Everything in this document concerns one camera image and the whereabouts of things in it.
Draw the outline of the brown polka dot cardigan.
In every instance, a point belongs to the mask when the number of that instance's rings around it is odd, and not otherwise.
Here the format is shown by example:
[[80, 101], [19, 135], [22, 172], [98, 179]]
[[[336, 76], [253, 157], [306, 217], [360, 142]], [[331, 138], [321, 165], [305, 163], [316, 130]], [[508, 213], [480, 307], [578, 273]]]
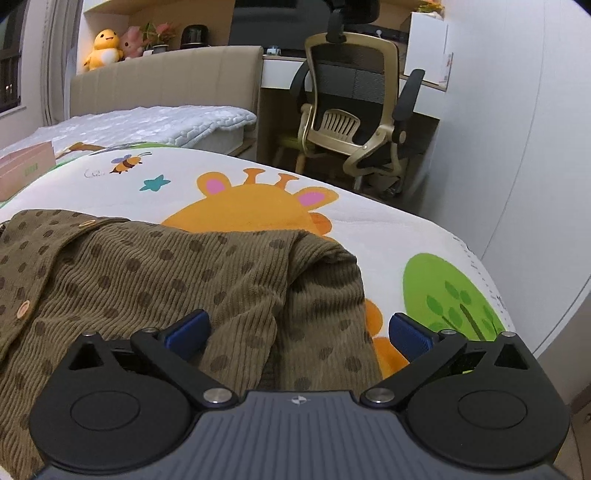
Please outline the brown polka dot cardigan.
[[79, 334], [124, 338], [197, 309], [211, 337], [192, 364], [236, 393], [360, 393], [382, 377], [361, 271], [334, 241], [24, 210], [1, 227], [4, 470], [24, 479], [40, 466], [29, 412]]

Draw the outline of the cartoon animal play mat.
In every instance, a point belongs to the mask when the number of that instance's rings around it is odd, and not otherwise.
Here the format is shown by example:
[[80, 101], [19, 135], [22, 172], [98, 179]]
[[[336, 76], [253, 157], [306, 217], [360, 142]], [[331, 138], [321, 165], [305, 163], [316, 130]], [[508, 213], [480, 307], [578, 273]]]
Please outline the cartoon animal play mat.
[[384, 375], [406, 365], [391, 317], [491, 340], [513, 324], [491, 276], [438, 225], [338, 187], [228, 155], [135, 144], [86, 152], [1, 205], [3, 219], [51, 207], [187, 231], [301, 229], [358, 259]]

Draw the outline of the beige mesh office chair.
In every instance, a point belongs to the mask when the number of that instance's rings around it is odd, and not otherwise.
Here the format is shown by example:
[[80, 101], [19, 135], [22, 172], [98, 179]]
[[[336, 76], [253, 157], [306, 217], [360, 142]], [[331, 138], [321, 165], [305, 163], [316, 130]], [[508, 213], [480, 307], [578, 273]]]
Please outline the beige mesh office chair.
[[[377, 1], [331, 1], [324, 33], [304, 42], [305, 59], [295, 74], [290, 94], [301, 112], [297, 131], [297, 163], [332, 154], [342, 158], [342, 171], [353, 177], [355, 190], [370, 176], [384, 179], [380, 191], [396, 196], [403, 189], [409, 154], [407, 124], [425, 75], [414, 70], [400, 79], [399, 48], [377, 36], [349, 31], [353, 23], [370, 24], [380, 12]], [[348, 67], [383, 75], [387, 82], [382, 103], [318, 92], [320, 65]]]

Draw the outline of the beige upholstered headboard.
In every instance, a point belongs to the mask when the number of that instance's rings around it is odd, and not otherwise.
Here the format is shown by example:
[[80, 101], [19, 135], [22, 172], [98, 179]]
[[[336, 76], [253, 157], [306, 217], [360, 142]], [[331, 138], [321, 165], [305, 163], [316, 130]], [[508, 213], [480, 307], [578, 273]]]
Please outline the beige upholstered headboard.
[[70, 84], [70, 114], [183, 105], [232, 106], [256, 114], [262, 76], [259, 46], [153, 54], [75, 76]]

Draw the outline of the white cabinet box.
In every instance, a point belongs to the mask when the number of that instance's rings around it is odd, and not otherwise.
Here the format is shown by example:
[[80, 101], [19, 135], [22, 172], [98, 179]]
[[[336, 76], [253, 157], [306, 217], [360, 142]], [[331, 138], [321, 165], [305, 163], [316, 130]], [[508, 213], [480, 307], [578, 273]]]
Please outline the white cabinet box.
[[436, 15], [413, 12], [410, 16], [404, 74], [425, 71], [423, 80], [446, 90], [449, 84], [453, 52], [448, 49], [449, 24]]

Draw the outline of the yellow duck plush toy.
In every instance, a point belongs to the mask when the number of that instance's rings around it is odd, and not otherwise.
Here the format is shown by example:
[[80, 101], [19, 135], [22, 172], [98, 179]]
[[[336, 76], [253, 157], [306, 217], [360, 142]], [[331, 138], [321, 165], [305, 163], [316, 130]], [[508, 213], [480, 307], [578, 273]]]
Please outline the yellow duck plush toy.
[[100, 31], [93, 42], [93, 48], [83, 63], [86, 71], [112, 65], [123, 59], [119, 36], [112, 29]]

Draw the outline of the pink plush toy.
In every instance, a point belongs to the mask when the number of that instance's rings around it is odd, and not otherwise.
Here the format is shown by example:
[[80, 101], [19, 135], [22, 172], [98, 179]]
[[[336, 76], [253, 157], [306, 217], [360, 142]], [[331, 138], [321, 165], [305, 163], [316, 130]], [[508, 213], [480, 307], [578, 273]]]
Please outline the pink plush toy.
[[124, 60], [138, 58], [143, 55], [143, 33], [139, 26], [130, 26], [120, 37], [120, 48]]

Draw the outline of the pink flower potted plant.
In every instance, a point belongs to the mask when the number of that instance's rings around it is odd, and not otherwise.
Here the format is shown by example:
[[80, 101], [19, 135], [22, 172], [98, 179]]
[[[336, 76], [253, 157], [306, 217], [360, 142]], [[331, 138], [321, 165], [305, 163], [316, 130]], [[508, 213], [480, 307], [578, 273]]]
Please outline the pink flower potted plant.
[[151, 50], [153, 54], [167, 51], [175, 36], [176, 27], [168, 22], [155, 24], [148, 21], [142, 27], [143, 46], [146, 50]]

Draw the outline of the black round speaker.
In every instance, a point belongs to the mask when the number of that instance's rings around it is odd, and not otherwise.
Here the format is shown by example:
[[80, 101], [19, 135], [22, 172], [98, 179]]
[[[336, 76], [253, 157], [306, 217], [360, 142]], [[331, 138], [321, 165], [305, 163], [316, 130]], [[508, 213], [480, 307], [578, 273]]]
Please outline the black round speaker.
[[209, 45], [208, 36], [209, 29], [207, 25], [187, 25], [181, 33], [180, 48], [193, 49], [207, 47]]

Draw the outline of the black computer monitor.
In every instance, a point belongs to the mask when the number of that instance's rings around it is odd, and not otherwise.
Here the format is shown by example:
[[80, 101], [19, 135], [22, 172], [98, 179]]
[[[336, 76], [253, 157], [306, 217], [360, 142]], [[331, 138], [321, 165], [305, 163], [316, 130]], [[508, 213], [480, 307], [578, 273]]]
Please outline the black computer monitor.
[[321, 0], [235, 1], [228, 44], [276, 47], [284, 56], [303, 55], [305, 40], [325, 32], [330, 15]]

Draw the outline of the grey window curtain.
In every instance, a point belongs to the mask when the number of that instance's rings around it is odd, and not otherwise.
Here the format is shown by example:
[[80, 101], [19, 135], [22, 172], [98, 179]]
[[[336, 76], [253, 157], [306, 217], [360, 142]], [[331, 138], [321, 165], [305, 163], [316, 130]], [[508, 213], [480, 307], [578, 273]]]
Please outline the grey window curtain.
[[46, 9], [41, 50], [40, 95], [44, 126], [54, 125], [66, 117], [66, 87], [76, 60], [82, 0], [49, 1]]

